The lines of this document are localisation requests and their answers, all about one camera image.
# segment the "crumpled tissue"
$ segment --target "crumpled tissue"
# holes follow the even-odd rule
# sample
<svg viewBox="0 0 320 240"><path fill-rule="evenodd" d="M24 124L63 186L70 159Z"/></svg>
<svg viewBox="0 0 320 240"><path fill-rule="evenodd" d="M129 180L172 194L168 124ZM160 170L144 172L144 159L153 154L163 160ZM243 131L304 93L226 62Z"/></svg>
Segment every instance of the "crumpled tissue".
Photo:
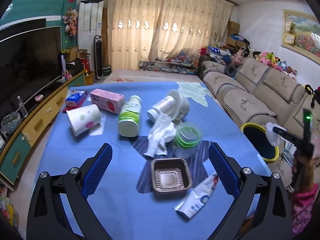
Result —
<svg viewBox="0 0 320 240"><path fill-rule="evenodd" d="M176 136L176 129L171 118L161 113L148 134L148 149L144 155L167 155L165 143L170 142Z"/></svg>

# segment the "green drawer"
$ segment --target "green drawer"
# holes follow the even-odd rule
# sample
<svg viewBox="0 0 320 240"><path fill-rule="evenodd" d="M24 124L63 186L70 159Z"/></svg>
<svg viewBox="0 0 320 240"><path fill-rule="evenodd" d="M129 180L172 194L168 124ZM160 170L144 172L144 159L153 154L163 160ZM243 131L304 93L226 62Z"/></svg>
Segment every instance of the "green drawer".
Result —
<svg viewBox="0 0 320 240"><path fill-rule="evenodd" d="M12 143L0 166L0 172L14 184L18 172L31 149L22 133Z"/></svg>
<svg viewBox="0 0 320 240"><path fill-rule="evenodd" d="M81 87L81 86L85 86L84 75L83 74L81 76L77 77L75 80L71 81L68 84L68 88Z"/></svg>

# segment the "yellow rimmed bucket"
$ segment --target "yellow rimmed bucket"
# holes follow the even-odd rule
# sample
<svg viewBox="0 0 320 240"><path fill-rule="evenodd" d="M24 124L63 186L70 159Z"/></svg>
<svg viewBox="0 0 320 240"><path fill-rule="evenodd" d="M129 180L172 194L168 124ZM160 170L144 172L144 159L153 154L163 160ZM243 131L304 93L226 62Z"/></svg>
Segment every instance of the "yellow rimmed bucket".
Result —
<svg viewBox="0 0 320 240"><path fill-rule="evenodd" d="M240 129L265 162L271 163L278 159L279 147L273 147L268 142L266 129L252 122L244 123Z"/></svg>

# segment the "pink patterned clothing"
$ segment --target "pink patterned clothing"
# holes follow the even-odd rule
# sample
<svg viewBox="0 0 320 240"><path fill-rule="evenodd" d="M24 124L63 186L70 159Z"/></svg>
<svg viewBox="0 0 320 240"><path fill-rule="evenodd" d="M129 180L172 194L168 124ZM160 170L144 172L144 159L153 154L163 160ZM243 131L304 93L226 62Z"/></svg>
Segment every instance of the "pink patterned clothing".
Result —
<svg viewBox="0 0 320 240"><path fill-rule="evenodd" d="M300 234L311 219L312 205L318 192L318 184L308 192L291 194L292 235Z"/></svg>

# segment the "striped fabric patch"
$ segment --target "striped fabric patch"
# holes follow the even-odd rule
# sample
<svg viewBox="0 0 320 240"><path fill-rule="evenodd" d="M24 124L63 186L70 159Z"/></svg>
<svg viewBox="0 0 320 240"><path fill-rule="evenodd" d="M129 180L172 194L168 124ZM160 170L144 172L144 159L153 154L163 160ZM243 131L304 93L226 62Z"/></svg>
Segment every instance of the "striped fabric patch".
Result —
<svg viewBox="0 0 320 240"><path fill-rule="evenodd" d="M146 159L146 163L141 171L140 177L137 183L137 191L139 193L145 194L152 191L152 183L151 183L151 162L144 153L147 151L148 148L148 137L147 136L139 136L137 138L130 139L130 143L132 147ZM210 141L201 141L198 145L197 151L194 155L192 155L189 159L187 159L189 172L192 179L192 187L198 186L203 180L208 177L207 172L203 166L203 162L205 162L208 158L208 149L209 145L212 142ZM168 155L156 155L155 159L163 159L163 158L174 158L174 153L172 150L173 142L167 143L167 152Z"/></svg>

